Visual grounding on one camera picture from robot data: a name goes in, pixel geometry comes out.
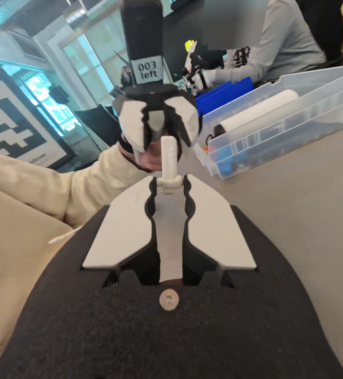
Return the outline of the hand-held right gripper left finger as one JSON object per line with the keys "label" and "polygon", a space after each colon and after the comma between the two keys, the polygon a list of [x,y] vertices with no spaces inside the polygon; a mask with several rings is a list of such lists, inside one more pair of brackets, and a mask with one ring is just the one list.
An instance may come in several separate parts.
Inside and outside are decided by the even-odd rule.
{"label": "hand-held right gripper left finger", "polygon": [[142,285],[159,285],[160,254],[157,247],[154,176],[146,176],[122,192],[106,215],[83,262],[83,269],[132,270]]}

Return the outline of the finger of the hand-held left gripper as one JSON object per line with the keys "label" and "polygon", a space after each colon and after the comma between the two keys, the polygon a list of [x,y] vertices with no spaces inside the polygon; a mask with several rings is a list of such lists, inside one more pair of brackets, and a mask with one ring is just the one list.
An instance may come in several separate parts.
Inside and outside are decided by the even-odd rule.
{"label": "finger of the hand-held left gripper", "polygon": [[123,102],[118,120],[126,141],[133,150],[145,152],[143,111],[145,102]]}
{"label": "finger of the hand-held left gripper", "polygon": [[200,115],[195,98],[171,97],[164,101],[165,120],[187,147],[192,147],[200,134]]}

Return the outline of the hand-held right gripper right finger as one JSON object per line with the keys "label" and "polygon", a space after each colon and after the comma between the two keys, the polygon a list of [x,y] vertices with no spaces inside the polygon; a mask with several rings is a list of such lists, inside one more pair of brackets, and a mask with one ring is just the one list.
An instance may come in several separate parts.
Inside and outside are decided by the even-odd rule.
{"label": "hand-held right gripper right finger", "polygon": [[232,272],[256,272],[256,261],[230,203],[192,174],[184,176],[183,193],[184,285],[198,285],[207,272],[220,281]]}

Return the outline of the white plastic hinge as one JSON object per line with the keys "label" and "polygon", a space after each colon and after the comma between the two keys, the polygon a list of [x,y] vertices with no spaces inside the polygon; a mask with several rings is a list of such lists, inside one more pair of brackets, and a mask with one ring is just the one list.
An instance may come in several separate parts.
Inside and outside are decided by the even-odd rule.
{"label": "white plastic hinge", "polygon": [[173,136],[163,136],[161,141],[161,177],[156,179],[157,193],[172,195],[183,186],[183,177],[178,174],[178,145]]}

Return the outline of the clear plastic bin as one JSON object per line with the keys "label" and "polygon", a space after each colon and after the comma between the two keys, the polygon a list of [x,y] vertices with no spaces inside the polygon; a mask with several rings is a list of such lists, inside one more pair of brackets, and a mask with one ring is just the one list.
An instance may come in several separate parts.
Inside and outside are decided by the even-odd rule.
{"label": "clear plastic bin", "polygon": [[[221,121],[284,90],[299,98],[222,135]],[[283,154],[343,129],[343,66],[283,75],[203,116],[203,129],[193,150],[211,176],[226,180]],[[222,176],[216,151],[232,146],[248,158],[230,175]]]}

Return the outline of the person's left forearm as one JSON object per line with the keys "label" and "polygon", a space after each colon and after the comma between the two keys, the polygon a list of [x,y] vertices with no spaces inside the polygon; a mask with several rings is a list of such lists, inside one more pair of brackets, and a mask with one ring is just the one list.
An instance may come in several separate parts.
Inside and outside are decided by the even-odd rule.
{"label": "person's left forearm", "polygon": [[69,173],[0,155],[0,191],[71,227],[86,223],[146,176],[118,145],[101,153],[88,168]]}

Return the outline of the grey desk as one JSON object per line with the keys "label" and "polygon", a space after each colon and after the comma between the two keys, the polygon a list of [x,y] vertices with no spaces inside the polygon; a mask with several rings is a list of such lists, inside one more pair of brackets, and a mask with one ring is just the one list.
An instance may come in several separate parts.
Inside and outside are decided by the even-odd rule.
{"label": "grey desk", "polygon": [[237,206],[283,253],[343,365],[343,129],[225,181],[193,152],[178,170]]}

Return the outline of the person's left hand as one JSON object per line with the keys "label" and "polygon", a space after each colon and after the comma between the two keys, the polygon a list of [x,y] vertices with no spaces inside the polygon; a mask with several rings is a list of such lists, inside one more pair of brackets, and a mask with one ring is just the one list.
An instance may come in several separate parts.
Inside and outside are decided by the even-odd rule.
{"label": "person's left hand", "polygon": [[146,173],[161,171],[161,139],[151,143],[147,151],[141,153],[138,162],[136,161],[135,155],[129,151],[130,147],[131,145],[127,142],[125,136],[122,134],[118,142],[118,149],[128,162],[133,164],[136,168],[145,171]]}

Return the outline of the blue plastic bin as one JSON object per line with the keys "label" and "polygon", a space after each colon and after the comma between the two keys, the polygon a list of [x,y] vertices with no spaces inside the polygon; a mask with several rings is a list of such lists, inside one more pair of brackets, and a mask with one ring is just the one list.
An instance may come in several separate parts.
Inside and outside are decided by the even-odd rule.
{"label": "blue plastic bin", "polygon": [[226,82],[214,89],[199,92],[196,96],[198,114],[206,115],[251,92],[253,89],[254,84],[247,77],[234,84]]}

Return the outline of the white roll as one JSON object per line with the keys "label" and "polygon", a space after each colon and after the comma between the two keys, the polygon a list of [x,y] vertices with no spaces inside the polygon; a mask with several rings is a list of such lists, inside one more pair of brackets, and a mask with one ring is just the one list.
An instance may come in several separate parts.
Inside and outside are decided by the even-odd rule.
{"label": "white roll", "polygon": [[276,110],[296,99],[299,95],[291,89],[284,90],[276,95],[265,99],[264,101],[255,104],[223,121],[214,127],[214,135],[222,135],[230,132],[240,126],[243,126],[251,121],[254,121],[267,113]]}

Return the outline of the framed marker board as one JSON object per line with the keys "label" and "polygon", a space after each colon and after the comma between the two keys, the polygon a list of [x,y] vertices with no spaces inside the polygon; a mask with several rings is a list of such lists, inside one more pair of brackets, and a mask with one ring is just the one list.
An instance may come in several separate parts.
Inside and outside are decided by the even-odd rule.
{"label": "framed marker board", "polygon": [[54,170],[76,157],[71,147],[2,69],[0,155]]}

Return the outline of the black yellow striped chair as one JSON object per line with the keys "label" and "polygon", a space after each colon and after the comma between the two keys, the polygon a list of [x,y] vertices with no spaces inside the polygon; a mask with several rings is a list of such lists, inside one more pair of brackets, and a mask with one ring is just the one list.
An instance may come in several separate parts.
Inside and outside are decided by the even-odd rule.
{"label": "black yellow striped chair", "polygon": [[327,61],[343,63],[343,0],[297,0],[302,15]]}

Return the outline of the white drawstring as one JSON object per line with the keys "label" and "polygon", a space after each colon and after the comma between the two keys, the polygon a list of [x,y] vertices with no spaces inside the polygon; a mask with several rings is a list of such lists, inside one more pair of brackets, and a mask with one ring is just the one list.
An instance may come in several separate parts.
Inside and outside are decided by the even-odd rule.
{"label": "white drawstring", "polygon": [[48,241],[48,244],[55,244],[55,243],[57,243],[57,242],[59,242],[59,241],[65,239],[65,238],[68,238],[68,237],[70,237],[70,236],[73,236],[73,235],[74,235],[77,231],[79,231],[81,228],[82,228],[82,226],[77,227],[76,229],[74,229],[74,230],[72,230],[72,231],[70,231],[70,232],[68,232],[68,233],[66,233],[66,234],[63,234],[63,235],[57,236],[57,237],[55,237],[55,238],[49,240],[49,241]]}

